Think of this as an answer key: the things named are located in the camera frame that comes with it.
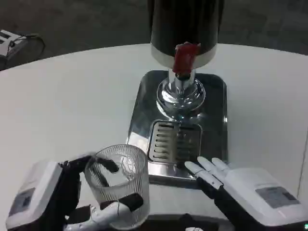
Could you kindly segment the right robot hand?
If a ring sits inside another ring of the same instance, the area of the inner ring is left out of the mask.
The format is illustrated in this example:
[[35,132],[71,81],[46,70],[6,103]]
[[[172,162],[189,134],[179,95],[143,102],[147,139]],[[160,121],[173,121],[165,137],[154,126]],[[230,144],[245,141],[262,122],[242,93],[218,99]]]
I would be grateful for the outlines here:
[[185,168],[236,231],[306,231],[307,208],[269,172],[202,156]]

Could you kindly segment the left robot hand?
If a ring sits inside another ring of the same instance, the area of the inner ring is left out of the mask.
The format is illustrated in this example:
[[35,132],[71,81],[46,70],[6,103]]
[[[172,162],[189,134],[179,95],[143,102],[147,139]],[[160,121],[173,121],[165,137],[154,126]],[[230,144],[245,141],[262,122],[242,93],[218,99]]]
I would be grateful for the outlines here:
[[39,161],[28,172],[11,205],[9,231],[102,231],[144,204],[136,192],[100,204],[78,208],[80,173],[90,154],[71,161]]

